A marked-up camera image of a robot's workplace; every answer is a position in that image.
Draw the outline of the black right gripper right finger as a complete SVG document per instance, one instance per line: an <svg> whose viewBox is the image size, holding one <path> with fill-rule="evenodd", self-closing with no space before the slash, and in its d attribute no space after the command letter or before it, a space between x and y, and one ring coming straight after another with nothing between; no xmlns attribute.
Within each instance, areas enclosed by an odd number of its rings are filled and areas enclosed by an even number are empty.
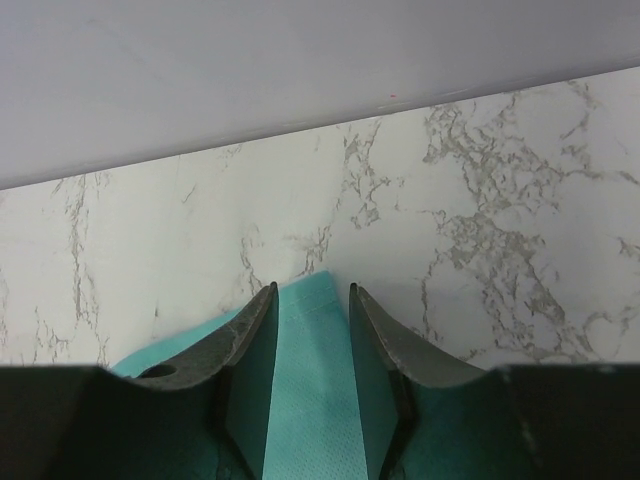
<svg viewBox="0 0 640 480"><path fill-rule="evenodd" d="M392 318L361 286L349 327L372 479L635 479L635 363L482 370Z"/></svg>

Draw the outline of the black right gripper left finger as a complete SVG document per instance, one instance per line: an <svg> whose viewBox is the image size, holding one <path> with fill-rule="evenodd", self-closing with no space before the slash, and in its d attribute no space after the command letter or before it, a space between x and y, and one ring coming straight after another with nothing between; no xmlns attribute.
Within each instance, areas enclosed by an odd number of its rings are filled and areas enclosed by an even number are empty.
<svg viewBox="0 0 640 480"><path fill-rule="evenodd" d="M258 479L278 289L141 374L89 365L1 370L5 479Z"/></svg>

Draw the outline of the teal t shirt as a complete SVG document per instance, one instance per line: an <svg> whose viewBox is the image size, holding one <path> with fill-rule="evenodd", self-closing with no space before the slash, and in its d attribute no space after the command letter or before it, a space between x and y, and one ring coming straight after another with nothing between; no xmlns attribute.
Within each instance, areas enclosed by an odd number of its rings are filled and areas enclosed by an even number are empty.
<svg viewBox="0 0 640 480"><path fill-rule="evenodd" d="M280 290L264 478L380 478L398 415L366 330L350 328L328 272Z"/></svg>

